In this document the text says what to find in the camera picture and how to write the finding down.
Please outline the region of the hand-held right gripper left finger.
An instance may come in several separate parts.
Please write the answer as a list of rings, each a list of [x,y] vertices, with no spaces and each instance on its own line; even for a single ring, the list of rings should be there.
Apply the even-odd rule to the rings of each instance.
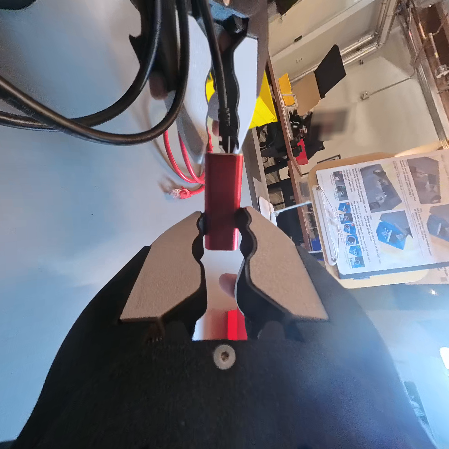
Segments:
[[[162,323],[177,306],[205,286],[201,274],[202,255],[194,256],[194,243],[203,238],[199,229],[202,213],[196,211],[161,234],[148,255],[121,312],[122,322]]]

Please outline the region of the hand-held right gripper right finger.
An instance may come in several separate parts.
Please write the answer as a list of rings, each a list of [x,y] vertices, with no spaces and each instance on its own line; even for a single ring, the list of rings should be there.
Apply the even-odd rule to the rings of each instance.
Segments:
[[[328,320],[291,239],[250,206],[240,208],[235,220],[243,255],[235,299],[244,318],[253,325]]]

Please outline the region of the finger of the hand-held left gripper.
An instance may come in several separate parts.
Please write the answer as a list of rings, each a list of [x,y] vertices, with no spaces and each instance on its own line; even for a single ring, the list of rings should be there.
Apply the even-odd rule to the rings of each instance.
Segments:
[[[170,31],[164,31],[164,77],[168,90],[165,99],[169,109],[175,97],[179,80],[180,41],[179,25],[174,22],[168,26]],[[177,130],[188,150],[193,162],[201,164],[208,143],[206,118],[208,104],[206,100],[206,78],[211,66],[210,50],[206,35],[197,23],[195,17],[188,14],[189,28],[189,66],[186,93],[182,108],[176,118]]]
[[[257,39],[247,35],[231,35],[224,52],[224,80],[227,94],[227,130],[224,150],[237,154],[250,128],[258,97]]]

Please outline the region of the red ethernet splitter box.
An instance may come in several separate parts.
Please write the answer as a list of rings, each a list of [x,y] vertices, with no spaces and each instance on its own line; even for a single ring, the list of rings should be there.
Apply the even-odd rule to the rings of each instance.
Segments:
[[[240,208],[243,155],[208,153],[205,156],[205,248],[235,251],[238,230],[235,214]]]

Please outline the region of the person's left hand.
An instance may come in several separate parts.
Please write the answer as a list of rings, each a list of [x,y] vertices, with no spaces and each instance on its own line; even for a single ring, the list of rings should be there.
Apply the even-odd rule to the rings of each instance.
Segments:
[[[163,74],[152,72],[149,76],[150,95],[154,100],[164,101],[168,98],[167,82]]]

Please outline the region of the person's right hand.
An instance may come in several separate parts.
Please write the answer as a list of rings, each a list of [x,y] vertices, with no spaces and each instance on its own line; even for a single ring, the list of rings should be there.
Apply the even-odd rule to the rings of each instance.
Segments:
[[[224,273],[219,277],[219,285],[221,290],[230,298],[235,299],[235,288],[238,276],[233,273]]]

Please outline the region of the yellow plastic bin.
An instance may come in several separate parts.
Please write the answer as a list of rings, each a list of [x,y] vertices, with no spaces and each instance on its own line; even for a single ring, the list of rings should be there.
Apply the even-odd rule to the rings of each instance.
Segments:
[[[208,104],[208,116],[213,119],[218,119],[218,98],[215,91],[214,79],[212,72],[210,71],[206,79],[206,99]],[[269,123],[277,122],[278,118],[276,110],[274,108],[274,102],[272,99],[272,90],[268,83],[266,71],[263,73],[261,91],[256,100],[255,110],[252,116],[252,120],[249,129],[256,127],[262,127]]]

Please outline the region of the small orange bin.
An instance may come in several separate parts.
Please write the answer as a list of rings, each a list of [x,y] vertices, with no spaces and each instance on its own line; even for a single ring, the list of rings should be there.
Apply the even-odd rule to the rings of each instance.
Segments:
[[[278,78],[278,86],[280,90],[280,97],[286,108],[294,108],[297,106],[295,94],[292,92],[289,75],[285,73]]]

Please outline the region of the long brown table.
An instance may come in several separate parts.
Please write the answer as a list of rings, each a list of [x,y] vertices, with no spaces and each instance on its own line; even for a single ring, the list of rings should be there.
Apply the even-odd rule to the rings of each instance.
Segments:
[[[278,116],[278,122],[281,125],[282,128],[282,135],[283,135],[283,140],[284,140],[284,146],[286,148],[287,151],[287,158],[288,158],[288,162],[291,166],[290,171],[293,172],[295,171],[300,178],[303,177],[302,173],[301,173],[301,169],[300,166],[298,165],[295,156],[292,152],[292,148],[290,146],[290,137],[288,134],[288,126],[289,126],[289,121],[288,118],[285,115],[285,111],[284,111],[284,102],[281,99],[281,91],[280,91],[280,87],[279,87],[279,83],[278,83],[278,78],[274,72],[273,66],[272,66],[272,61],[271,61],[271,57],[270,54],[268,53],[267,55],[267,61],[266,61],[266,70],[267,70],[267,78],[269,80],[269,82],[271,83],[272,86],[272,91],[274,94],[274,103],[275,103],[275,108],[277,111],[277,116]]]

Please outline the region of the brown board panel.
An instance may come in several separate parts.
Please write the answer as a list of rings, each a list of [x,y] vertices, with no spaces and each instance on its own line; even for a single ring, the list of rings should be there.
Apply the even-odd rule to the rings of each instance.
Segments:
[[[300,116],[304,116],[313,110],[321,99],[314,72],[307,74],[296,82],[291,90],[296,97],[296,110]]]

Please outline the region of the red plastic bin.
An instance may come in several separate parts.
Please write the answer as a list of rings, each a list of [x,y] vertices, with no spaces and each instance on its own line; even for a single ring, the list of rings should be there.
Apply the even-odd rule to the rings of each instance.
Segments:
[[[247,340],[245,319],[238,309],[210,309],[202,320],[202,340]]]

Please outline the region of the clear sheet clamp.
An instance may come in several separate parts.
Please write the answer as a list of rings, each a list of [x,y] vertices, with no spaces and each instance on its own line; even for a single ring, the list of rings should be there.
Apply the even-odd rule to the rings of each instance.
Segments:
[[[328,265],[336,266],[340,250],[337,213],[320,186],[313,186],[312,197],[325,260]]]

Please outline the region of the black panel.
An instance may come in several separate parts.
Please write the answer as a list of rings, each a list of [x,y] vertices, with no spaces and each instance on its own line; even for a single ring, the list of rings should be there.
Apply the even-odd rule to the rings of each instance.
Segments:
[[[314,71],[320,99],[336,86],[345,76],[346,71],[340,54],[340,48],[334,44],[322,62]]]

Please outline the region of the metal wall pipes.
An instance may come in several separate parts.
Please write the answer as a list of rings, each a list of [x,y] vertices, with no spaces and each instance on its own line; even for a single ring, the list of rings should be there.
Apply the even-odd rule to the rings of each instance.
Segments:
[[[289,46],[289,52],[277,62],[281,74],[288,73],[293,82],[316,69],[333,45],[337,45],[344,61],[366,47],[379,47],[391,26],[397,1],[356,1],[335,14],[313,31]]]

